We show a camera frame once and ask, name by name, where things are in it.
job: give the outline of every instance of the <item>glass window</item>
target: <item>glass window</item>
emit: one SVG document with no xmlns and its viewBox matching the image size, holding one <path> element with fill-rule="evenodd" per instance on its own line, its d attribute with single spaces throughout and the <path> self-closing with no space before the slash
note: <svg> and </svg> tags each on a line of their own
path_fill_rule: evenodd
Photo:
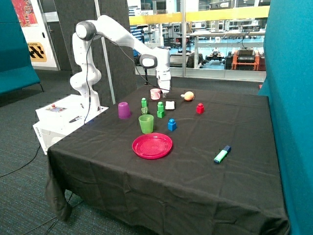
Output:
<svg viewBox="0 0 313 235">
<path fill-rule="evenodd" d="M 270 0 L 185 0 L 183 7 L 181 0 L 140 0 L 139 15 L 154 22 L 143 29 L 144 42 L 150 48 L 169 49 L 172 76 L 263 81 L 267 13 L 255 6 L 269 3 Z M 184 23 L 180 13 L 183 9 Z"/>
</svg>

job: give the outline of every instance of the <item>white wall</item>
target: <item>white wall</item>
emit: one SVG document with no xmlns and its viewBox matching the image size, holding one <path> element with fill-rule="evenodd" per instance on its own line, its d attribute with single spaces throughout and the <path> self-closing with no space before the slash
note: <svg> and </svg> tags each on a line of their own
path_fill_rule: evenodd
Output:
<svg viewBox="0 0 313 235">
<path fill-rule="evenodd" d="M 141 1 L 140 0 L 127 0 L 128 6 L 137 6 L 141 7 Z"/>
<path fill-rule="evenodd" d="M 185 0 L 186 12 L 199 11 L 199 0 Z"/>
<path fill-rule="evenodd" d="M 176 0 L 166 0 L 166 10 L 168 13 L 176 12 Z"/>
</svg>

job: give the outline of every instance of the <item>white control box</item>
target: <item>white control box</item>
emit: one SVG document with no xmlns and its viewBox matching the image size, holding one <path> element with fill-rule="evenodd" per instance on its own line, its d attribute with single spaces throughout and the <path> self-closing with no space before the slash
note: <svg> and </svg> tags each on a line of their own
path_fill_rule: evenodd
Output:
<svg viewBox="0 0 313 235">
<path fill-rule="evenodd" d="M 49 147 L 108 109 L 101 106 L 88 112 L 82 99 L 81 95 L 71 94 L 36 110 L 39 122 L 33 128 L 45 154 Z"/>
</svg>

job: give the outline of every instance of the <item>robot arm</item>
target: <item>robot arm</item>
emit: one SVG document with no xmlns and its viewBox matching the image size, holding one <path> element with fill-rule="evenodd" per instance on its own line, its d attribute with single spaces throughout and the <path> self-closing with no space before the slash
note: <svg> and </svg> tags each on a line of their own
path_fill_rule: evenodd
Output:
<svg viewBox="0 0 313 235">
<path fill-rule="evenodd" d="M 141 65 L 147 69 L 156 68 L 158 85 L 163 92 L 163 96 L 166 96 L 170 90 L 171 80 L 169 50 L 165 47 L 150 49 L 129 33 L 118 22 L 106 15 L 102 15 L 96 21 L 90 20 L 78 23 L 76 26 L 76 33 L 73 34 L 75 62 L 81 66 L 82 72 L 71 78 L 71 85 L 85 98 L 88 98 L 89 95 L 87 95 L 87 92 L 91 90 L 91 109 L 96 109 L 100 106 L 98 94 L 92 90 L 91 85 L 100 80 L 101 73 L 94 66 L 92 53 L 91 50 L 88 51 L 88 48 L 92 40 L 101 38 L 102 36 L 119 46 L 131 47 L 141 53 Z"/>
</svg>

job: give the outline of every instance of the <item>pink plate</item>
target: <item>pink plate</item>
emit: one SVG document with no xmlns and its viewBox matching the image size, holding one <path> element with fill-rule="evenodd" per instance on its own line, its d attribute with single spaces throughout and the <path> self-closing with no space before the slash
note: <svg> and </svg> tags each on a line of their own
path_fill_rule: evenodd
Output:
<svg viewBox="0 0 313 235">
<path fill-rule="evenodd" d="M 169 153 L 173 146 L 171 138 L 161 133 L 139 136 L 133 142 L 134 152 L 145 159 L 158 159 Z"/>
</svg>

